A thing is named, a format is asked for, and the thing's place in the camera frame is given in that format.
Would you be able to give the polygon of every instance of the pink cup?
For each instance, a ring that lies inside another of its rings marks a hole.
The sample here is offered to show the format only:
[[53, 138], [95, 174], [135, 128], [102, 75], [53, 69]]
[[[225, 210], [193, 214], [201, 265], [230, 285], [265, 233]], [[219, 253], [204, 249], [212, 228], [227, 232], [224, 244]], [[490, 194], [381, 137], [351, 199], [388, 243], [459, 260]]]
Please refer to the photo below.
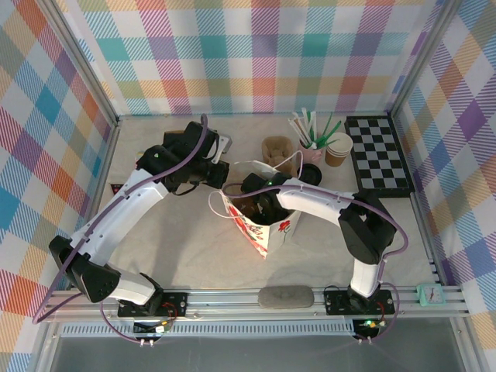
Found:
[[324, 151], [326, 149], [324, 147], [318, 150], [305, 149], [300, 142], [298, 144], [298, 150], [300, 150], [303, 154], [303, 164], [310, 163], [318, 167], [322, 161], [322, 157], [324, 156]]

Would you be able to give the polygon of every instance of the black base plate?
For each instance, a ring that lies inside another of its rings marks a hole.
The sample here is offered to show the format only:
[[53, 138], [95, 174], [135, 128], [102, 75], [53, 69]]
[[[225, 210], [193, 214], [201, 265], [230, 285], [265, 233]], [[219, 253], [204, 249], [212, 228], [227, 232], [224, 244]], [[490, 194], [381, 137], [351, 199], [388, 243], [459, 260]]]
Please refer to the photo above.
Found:
[[325, 291], [325, 312], [327, 315], [381, 315], [381, 307], [377, 304], [380, 302], [384, 306], [385, 315], [394, 314], [394, 304], [392, 303], [393, 296], [391, 291], [381, 289], [377, 297], [370, 304], [366, 312], [360, 312], [350, 304], [347, 291]]
[[[174, 305], [177, 309], [177, 317], [186, 316], [186, 308], [188, 304], [188, 294], [183, 292], [164, 292], [162, 295], [162, 304], [166, 302]], [[162, 318], [167, 316], [174, 316], [174, 313], [169, 314], [169, 310], [171, 310], [170, 306], [160, 306], [157, 309], [157, 312], [153, 315], [154, 318]], [[119, 306], [119, 310], [117, 311], [117, 316], [120, 318], [146, 318], [150, 317], [144, 312], [140, 312], [136, 310], [132, 306], [123, 305]]]

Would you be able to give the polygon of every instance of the colorful plaid fabric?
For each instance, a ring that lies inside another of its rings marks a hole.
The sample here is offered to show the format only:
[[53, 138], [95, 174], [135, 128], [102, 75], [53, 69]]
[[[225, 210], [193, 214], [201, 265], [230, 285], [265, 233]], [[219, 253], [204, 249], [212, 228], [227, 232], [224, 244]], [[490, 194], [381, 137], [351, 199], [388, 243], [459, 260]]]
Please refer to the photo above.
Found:
[[58, 0], [124, 115], [383, 112], [443, 0]]
[[451, 284], [496, 369], [496, 2], [465, 0], [398, 129]]
[[24, 371], [56, 267], [84, 221], [110, 125], [35, 0], [0, 2], [0, 371]]

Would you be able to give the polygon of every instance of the table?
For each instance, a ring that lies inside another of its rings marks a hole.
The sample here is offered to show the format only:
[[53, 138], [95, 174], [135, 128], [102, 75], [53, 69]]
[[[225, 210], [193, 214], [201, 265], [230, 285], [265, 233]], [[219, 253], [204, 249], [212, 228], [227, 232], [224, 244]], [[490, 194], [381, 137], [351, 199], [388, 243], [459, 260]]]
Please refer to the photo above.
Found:
[[[232, 137], [224, 161], [262, 160], [260, 145], [267, 136], [288, 136], [296, 149], [297, 138], [287, 115], [212, 115], [208, 125]], [[157, 116], [124, 119], [107, 183], [124, 183], [135, 165], [136, 154], [162, 143], [164, 131], [183, 129], [197, 116]], [[318, 119], [320, 129], [326, 124]], [[321, 186], [335, 191], [358, 191], [351, 157], [341, 167], [322, 161]], [[109, 185], [102, 198], [111, 197]], [[353, 274], [340, 229], [312, 215], [302, 214], [292, 239], [267, 259], [251, 246], [234, 222], [214, 215], [207, 203], [212, 191], [201, 186], [194, 192], [167, 196], [134, 226], [115, 250], [111, 264], [135, 273], [143, 272], [163, 288], [262, 288], [266, 285], [306, 284], [347, 286]], [[405, 229], [410, 246], [388, 261], [384, 280], [396, 285], [433, 282], [419, 228], [407, 198], [382, 199], [392, 217]], [[220, 197], [212, 204], [223, 212]], [[402, 244], [396, 234], [390, 249]]]

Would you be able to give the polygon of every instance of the small clock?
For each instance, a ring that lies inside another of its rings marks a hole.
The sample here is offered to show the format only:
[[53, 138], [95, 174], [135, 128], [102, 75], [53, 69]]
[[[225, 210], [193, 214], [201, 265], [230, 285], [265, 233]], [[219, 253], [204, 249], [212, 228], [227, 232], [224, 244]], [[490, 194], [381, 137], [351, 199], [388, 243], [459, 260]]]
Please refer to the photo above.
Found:
[[421, 306], [440, 306], [446, 304], [441, 284], [420, 284], [417, 286]]

